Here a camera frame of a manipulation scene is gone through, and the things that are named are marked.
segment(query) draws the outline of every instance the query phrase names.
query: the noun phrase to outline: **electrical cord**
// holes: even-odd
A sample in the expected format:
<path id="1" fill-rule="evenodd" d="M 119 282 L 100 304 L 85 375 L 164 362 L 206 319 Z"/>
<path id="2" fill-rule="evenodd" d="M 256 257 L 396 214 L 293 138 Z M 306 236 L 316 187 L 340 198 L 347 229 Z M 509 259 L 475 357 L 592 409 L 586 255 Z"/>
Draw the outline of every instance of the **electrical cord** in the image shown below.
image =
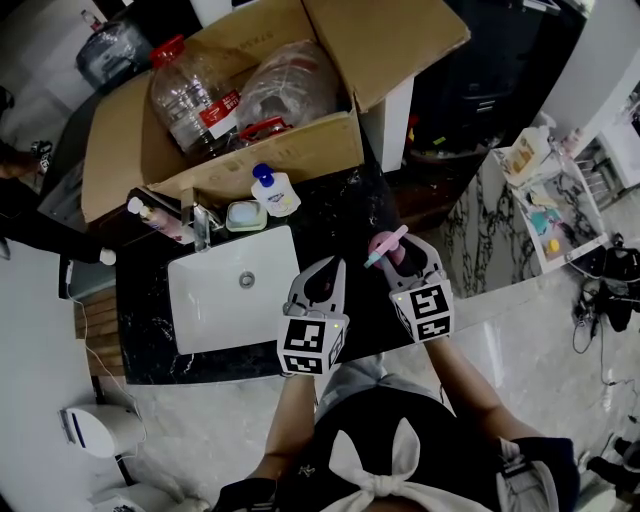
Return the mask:
<path id="1" fill-rule="evenodd" d="M 136 416 L 138 417 L 138 419 L 142 423 L 142 428 L 144 428 L 144 437 L 142 438 L 142 441 L 140 441 L 140 443 L 144 443 L 147 440 L 147 427 L 145 426 L 144 422 L 142 421 L 142 416 L 140 415 L 140 411 L 138 410 L 138 401 L 135 399 L 135 397 L 133 395 L 131 395 L 130 393 L 127 393 L 124 390 L 124 388 L 120 385 L 118 380 L 113 376 L 113 373 L 111 373 L 109 371 L 109 369 L 105 366 L 105 364 L 102 362 L 102 359 L 100 359 L 100 356 L 98 356 L 98 354 L 96 354 L 87 345 L 87 334 L 89 332 L 89 321 L 87 320 L 87 312 L 84 309 L 84 304 L 82 302 L 80 302 L 79 300 L 74 299 L 71 296 L 71 294 L 69 293 L 69 283 L 67 283 L 67 297 L 69 297 L 72 302 L 75 302 L 76 304 L 78 304 L 80 306 L 80 308 L 82 309 L 82 316 L 84 318 L 84 337 L 83 337 L 82 342 L 84 344 L 84 348 L 87 349 L 88 352 L 93 354 L 93 357 L 95 357 L 98 360 L 98 362 L 100 363 L 100 365 L 102 366 L 104 371 L 107 372 L 109 377 L 111 377 L 111 380 L 113 380 L 113 382 L 117 386 L 118 390 L 120 390 L 120 392 L 123 395 L 125 395 L 127 398 L 129 398 L 131 400 L 131 402 L 133 403 L 133 409 L 136 412 Z M 116 457 L 116 462 L 120 462 L 123 459 L 130 459 L 130 458 L 137 457 L 138 456 L 138 446 L 140 445 L 140 443 L 136 444 L 136 452 L 133 455 L 121 455 L 120 457 Z"/>
<path id="2" fill-rule="evenodd" d="M 600 325 L 600 382 L 602 383 L 603 386 L 606 387 L 613 387 L 613 386 L 617 386 L 619 384 L 622 384 L 624 386 L 631 384 L 631 391 L 633 392 L 634 395 L 634 400 L 633 400 L 633 407 L 631 408 L 631 413 L 628 414 L 628 418 L 632 423 L 638 423 L 638 418 L 635 416 L 635 410 L 636 407 L 638 405 L 638 391 L 636 390 L 636 379 L 623 379 L 623 380 L 607 380 L 604 378 L 604 324 L 600 321 L 600 317 L 597 316 L 594 319 L 594 322 L 597 322 Z M 591 336 L 591 339 L 589 340 L 589 342 L 587 343 L 587 346 L 582 350 L 578 350 L 578 348 L 576 347 L 576 332 L 578 331 L 579 327 L 586 327 L 586 322 L 584 322 L 583 320 L 580 320 L 576 323 L 576 327 L 573 330 L 573 339 L 572 339 L 572 347 L 573 350 L 577 353 L 577 354 L 584 354 L 587 350 L 589 350 L 589 347 L 591 347 L 591 344 L 593 343 L 593 340 L 595 339 L 595 336 Z"/>

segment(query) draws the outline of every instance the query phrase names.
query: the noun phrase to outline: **white sink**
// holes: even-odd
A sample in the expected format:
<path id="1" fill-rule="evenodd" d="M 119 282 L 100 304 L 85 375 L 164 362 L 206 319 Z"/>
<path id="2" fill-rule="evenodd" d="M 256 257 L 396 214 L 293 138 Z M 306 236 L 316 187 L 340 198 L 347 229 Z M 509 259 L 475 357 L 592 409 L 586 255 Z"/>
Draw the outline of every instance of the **white sink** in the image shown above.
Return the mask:
<path id="1" fill-rule="evenodd" d="M 299 273 L 288 226 L 172 261 L 168 270 L 180 354 L 275 340 Z"/>

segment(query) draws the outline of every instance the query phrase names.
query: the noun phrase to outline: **cardboard box flap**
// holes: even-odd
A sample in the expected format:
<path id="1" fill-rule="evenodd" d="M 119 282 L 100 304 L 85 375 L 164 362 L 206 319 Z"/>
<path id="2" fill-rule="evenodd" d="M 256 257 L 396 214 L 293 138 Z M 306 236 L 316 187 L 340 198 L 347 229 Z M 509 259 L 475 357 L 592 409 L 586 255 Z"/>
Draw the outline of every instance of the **cardboard box flap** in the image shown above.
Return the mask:
<path id="1" fill-rule="evenodd" d="M 300 0 L 260 0 L 212 23 L 186 44 L 207 51 L 228 78 L 257 66 L 281 46 L 304 39 L 315 41 L 316 36 Z"/>
<path id="2" fill-rule="evenodd" d="M 147 94 L 149 80 L 150 73 L 132 79 L 96 109 L 82 185 L 87 223 L 124 204 L 131 189 L 187 168 L 171 135 L 155 117 Z"/>
<path id="3" fill-rule="evenodd" d="M 471 37 L 442 0 L 304 0 L 325 49 L 366 112 Z"/>

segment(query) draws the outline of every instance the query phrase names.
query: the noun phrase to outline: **blue bottle cap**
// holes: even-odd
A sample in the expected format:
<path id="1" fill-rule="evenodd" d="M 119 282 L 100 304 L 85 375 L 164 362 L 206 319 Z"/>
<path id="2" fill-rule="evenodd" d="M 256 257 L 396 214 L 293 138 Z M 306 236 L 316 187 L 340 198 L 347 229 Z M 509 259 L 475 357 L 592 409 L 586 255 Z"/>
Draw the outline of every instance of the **blue bottle cap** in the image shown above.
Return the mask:
<path id="1" fill-rule="evenodd" d="M 267 164 L 258 164 L 253 168 L 253 177 L 258 178 L 263 187 L 270 187 L 274 184 L 273 169 Z"/>

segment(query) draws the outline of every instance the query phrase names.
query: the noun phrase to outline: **lotion bottle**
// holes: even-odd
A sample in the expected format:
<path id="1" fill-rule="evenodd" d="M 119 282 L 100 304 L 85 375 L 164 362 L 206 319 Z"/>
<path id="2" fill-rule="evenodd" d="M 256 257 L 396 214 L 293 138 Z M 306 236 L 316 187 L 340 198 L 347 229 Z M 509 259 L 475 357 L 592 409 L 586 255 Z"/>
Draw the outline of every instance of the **lotion bottle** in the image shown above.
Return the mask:
<path id="1" fill-rule="evenodd" d="M 251 193 L 270 215 L 285 217 L 298 209 L 300 198 L 286 173 L 273 172 L 267 164 L 258 164 L 253 169 L 253 176 L 258 181 L 251 187 Z"/>

